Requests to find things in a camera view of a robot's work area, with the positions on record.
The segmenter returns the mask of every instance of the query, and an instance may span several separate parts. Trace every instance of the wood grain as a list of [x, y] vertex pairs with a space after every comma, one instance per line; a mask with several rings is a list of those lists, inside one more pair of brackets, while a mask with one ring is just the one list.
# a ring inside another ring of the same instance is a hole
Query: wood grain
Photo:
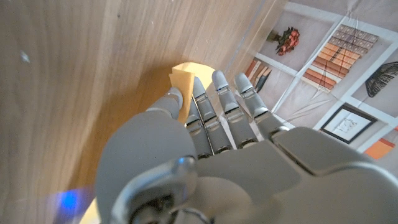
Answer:
[[0, 222], [70, 221], [47, 199], [93, 185], [104, 144], [171, 67], [244, 71], [284, 3], [1, 1]]

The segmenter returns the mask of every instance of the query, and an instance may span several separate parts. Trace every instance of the white shelf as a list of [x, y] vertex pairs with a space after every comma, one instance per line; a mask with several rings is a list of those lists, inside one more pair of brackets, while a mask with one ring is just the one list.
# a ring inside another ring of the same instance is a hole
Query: white shelf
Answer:
[[275, 66], [268, 65], [268, 67], [271, 68], [272, 71], [262, 90], [259, 91], [258, 94], [267, 105], [268, 109], [275, 112], [272, 108], [275, 107], [278, 99], [283, 96], [285, 89], [289, 87], [294, 76]]
[[269, 65], [271, 65], [275, 68], [278, 68], [279, 70], [282, 70], [285, 73], [288, 73], [289, 75], [296, 76], [296, 74], [297, 74], [297, 71], [294, 70], [293, 68], [290, 68], [280, 62], [277, 62], [276, 60], [274, 60], [270, 57], [267, 57], [261, 53], [257, 53], [256, 58], [262, 60], [265, 63], [268, 63]]
[[299, 6], [299, 4], [287, 4], [273, 30], [282, 35], [284, 30], [293, 26], [300, 32], [300, 43], [294, 47], [293, 51], [280, 56], [275, 50], [278, 43], [267, 42], [260, 50], [260, 53], [297, 71], [312, 57], [314, 50], [317, 50], [320, 44], [324, 43], [325, 36], [327, 37], [331, 34], [336, 22], [332, 20], [333, 17], [319, 18], [317, 16], [319, 10], [317, 9], [302, 6], [301, 10], [311, 12], [302, 14], [295, 6]]
[[[279, 107], [283, 104], [283, 102], [287, 99], [287, 97], [291, 94], [293, 89], [301, 80], [302, 75], [315, 60], [316, 56], [320, 53], [321, 49], [325, 46], [329, 38], [332, 36], [335, 30], [337, 30], [340, 24], [357, 27], [360, 30], [379, 36], [379, 43], [376, 42], [378, 45], [375, 44], [374, 48], [372, 48], [373, 52], [370, 52], [369, 55], [365, 55], [363, 58], [361, 58], [360, 60], [362, 60], [362, 62], [358, 61], [356, 65], [354, 64], [350, 71], [350, 74], [352, 76], [347, 76], [339, 83], [341, 84], [340, 86], [338, 84], [333, 89], [334, 91], [331, 91], [331, 94], [337, 96], [338, 101], [313, 127], [313, 129], [319, 130], [323, 126], [323, 124], [325, 124], [327, 120], [333, 115], [333, 113], [335, 113], [335, 111], [340, 108], [340, 106], [348, 103], [356, 107], [357, 109], [370, 114], [380, 121], [378, 122], [377, 127], [375, 126], [375, 130], [368, 131], [369, 133], [371, 133], [369, 135], [370, 137], [363, 141], [361, 140], [361, 143], [358, 146], [355, 145], [359, 152], [364, 152], [368, 147], [372, 146], [372, 144], [374, 144], [376, 141], [386, 135], [389, 131], [394, 129], [394, 127], [398, 126], [398, 116], [394, 117], [392, 116], [394, 114], [387, 114], [377, 108], [372, 107], [367, 103], [359, 101], [358, 99], [353, 97], [353, 94], [374, 73], [374, 71], [376, 71], [396, 50], [398, 50], [398, 33], [371, 24], [367, 24], [356, 19], [351, 19], [346, 16], [322, 11], [320, 9], [315, 9], [293, 2], [288, 2], [284, 10], [298, 15], [319, 19], [321, 21], [329, 21], [332, 22], [333, 25], [330, 27], [330, 30], [326, 33], [324, 38], [322, 38], [322, 41], [318, 44], [316, 49], [310, 54], [311, 56], [300, 70], [293, 69], [293, 67], [287, 66], [283, 63], [283, 61], [279, 60], [279, 58], [275, 59], [274, 56], [272, 56], [274, 58], [271, 58], [268, 56], [268, 54], [265, 55], [261, 52], [256, 54], [256, 57], [258, 59], [263, 60], [265, 63], [268, 63], [269, 65], [272, 65], [273, 67], [278, 68], [279, 70], [282, 70], [283, 72], [294, 77], [289, 87], [285, 90], [284, 94], [278, 99], [278, 102], [275, 104], [272, 111], [277, 111]], [[284, 123], [288, 123], [280, 117], [277, 118]]]
[[329, 94], [329, 93], [330, 93], [330, 90], [327, 89], [326, 87], [321, 86], [321, 85], [317, 84], [316, 82], [314, 82], [314, 81], [312, 81], [312, 80], [309, 80], [309, 79], [307, 79], [307, 78], [305, 78], [305, 77], [302, 78], [301, 81], [303, 81], [303, 82], [305, 82], [305, 83], [307, 83], [307, 84], [309, 84], [309, 85], [315, 87], [317, 90], [320, 90], [320, 91], [325, 92], [326, 94]]

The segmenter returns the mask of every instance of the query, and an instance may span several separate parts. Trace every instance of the orange object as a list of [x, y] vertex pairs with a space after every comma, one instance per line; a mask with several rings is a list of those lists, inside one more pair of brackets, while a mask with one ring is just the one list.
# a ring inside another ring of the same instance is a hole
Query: orange object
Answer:
[[329, 62], [328, 60], [325, 60], [321, 57], [316, 57], [314, 62], [319, 62], [322, 65], [326, 65], [327, 67], [330, 67], [332, 69], [337, 70], [339, 73], [343, 74], [344, 76], [349, 72], [349, 70], [347, 68], [343, 68], [333, 62]]
[[312, 75], [313, 77], [319, 78], [320, 80], [323, 80], [326, 83], [331, 84], [332, 86], [336, 85], [336, 81], [334, 81], [331, 78], [328, 78], [322, 74], [319, 74], [318, 72], [315, 72], [311, 69], [308, 69], [305, 73], [308, 73], [308, 74]]
[[365, 154], [369, 155], [373, 159], [380, 159], [391, 151], [396, 145], [385, 139], [380, 139], [374, 143], [369, 149], [365, 151]]
[[245, 73], [246, 77], [249, 77], [249, 75], [250, 75], [250, 73], [251, 73], [251, 70], [253, 70], [253, 68], [254, 68], [254, 66], [255, 66], [256, 63], [257, 63], [257, 60], [254, 60], [254, 59], [253, 59], [253, 61], [251, 62], [250, 66], [249, 66], [249, 68], [248, 68], [248, 70], [247, 70], [246, 73]]
[[325, 87], [325, 88], [327, 88], [329, 90], [331, 90], [333, 88], [333, 85], [331, 85], [331, 84], [329, 84], [329, 83], [325, 82], [324, 80], [321, 80], [321, 79], [319, 79], [317, 77], [314, 77], [311, 74], [308, 74], [307, 72], [304, 73], [303, 77], [307, 78], [307, 79], [309, 79], [309, 80], [311, 80], [311, 81], [313, 81], [313, 82], [315, 82], [315, 83], [317, 83], [317, 84], [319, 84], [319, 85], [321, 85], [321, 86], [323, 86], [323, 87]]
[[263, 65], [263, 64], [260, 64], [260, 66], [257, 68], [257, 70], [256, 70], [256, 72], [254, 72], [254, 74], [250, 77], [248, 77], [248, 80], [253, 80], [253, 79], [256, 79], [256, 77], [258, 76], [258, 75], [260, 75], [260, 73], [265, 69], [265, 65]]
[[336, 52], [334, 50], [328, 49], [326, 47], [324, 47], [322, 49], [322, 52], [327, 54], [327, 55], [330, 55], [330, 56], [332, 56], [334, 58], [340, 59], [340, 60], [342, 60], [342, 61], [344, 61], [346, 63], [354, 64], [355, 61], [356, 61], [355, 59], [353, 59], [353, 58], [351, 58], [351, 57], [349, 57], [347, 55], [344, 55], [342, 53], [339, 53], [339, 52]]
[[333, 68], [331, 68], [331, 67], [329, 67], [327, 65], [323, 65], [322, 63], [317, 62], [316, 60], [314, 60], [312, 62], [312, 65], [317, 67], [317, 68], [319, 68], [319, 69], [322, 69], [322, 70], [324, 70], [324, 71], [326, 71], [326, 72], [328, 72], [328, 73], [330, 73], [330, 74], [332, 74], [332, 75], [334, 75], [336, 77], [339, 77], [339, 78], [344, 78], [346, 76], [345, 74], [343, 74], [343, 73], [341, 73], [341, 72], [339, 72], [339, 71], [337, 71], [337, 70], [335, 70], [335, 69], [333, 69]]
[[331, 44], [331, 43], [326, 43], [325, 47], [330, 49], [330, 50], [334, 50], [335, 52], [339, 51], [339, 53], [341, 53], [341, 54], [343, 54], [345, 56], [349, 56], [350, 58], [353, 58], [355, 60], [361, 57], [359, 54], [356, 54], [354, 52], [350, 52], [349, 50], [346, 50], [346, 49], [344, 49], [342, 47], [338, 47], [338, 46], [336, 46], [334, 44]]
[[325, 60], [328, 60], [328, 61], [330, 61], [330, 62], [333, 62], [333, 63], [335, 63], [335, 64], [337, 64], [337, 65], [339, 65], [339, 66], [341, 66], [341, 67], [343, 67], [343, 68], [349, 69], [349, 68], [351, 68], [351, 66], [352, 66], [352, 64], [350, 64], [350, 63], [344, 62], [344, 61], [342, 61], [342, 60], [340, 60], [340, 59], [337, 59], [337, 58], [333, 58], [333, 56], [327, 55], [327, 54], [325, 54], [325, 53], [323, 53], [323, 52], [320, 52], [320, 53], [318, 54], [318, 56], [319, 56], [320, 58], [323, 58], [323, 59], [325, 59]]

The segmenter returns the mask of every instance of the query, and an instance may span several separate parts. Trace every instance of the yellow sponge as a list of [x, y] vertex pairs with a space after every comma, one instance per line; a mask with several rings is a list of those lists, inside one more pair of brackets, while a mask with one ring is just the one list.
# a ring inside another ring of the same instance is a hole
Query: yellow sponge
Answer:
[[97, 209], [97, 199], [91, 202], [90, 206], [87, 208], [86, 213], [81, 218], [80, 224], [99, 224], [101, 223], [100, 214]]
[[193, 80], [198, 77], [205, 89], [211, 84], [211, 74], [215, 71], [213, 68], [201, 65], [199, 63], [185, 62], [174, 66], [173, 74], [170, 74], [172, 87], [178, 88], [182, 94], [183, 104], [178, 116], [178, 121], [185, 124], [187, 121], [191, 97], [193, 91]]

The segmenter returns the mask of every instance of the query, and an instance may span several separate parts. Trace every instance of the red flowers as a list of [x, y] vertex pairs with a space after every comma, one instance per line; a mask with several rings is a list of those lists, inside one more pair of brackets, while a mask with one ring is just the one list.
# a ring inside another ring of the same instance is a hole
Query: red flowers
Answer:
[[284, 31], [282, 36], [278, 36], [278, 47], [276, 48], [277, 54], [282, 56], [287, 52], [294, 50], [294, 47], [299, 44], [299, 30], [293, 27], [288, 28]]

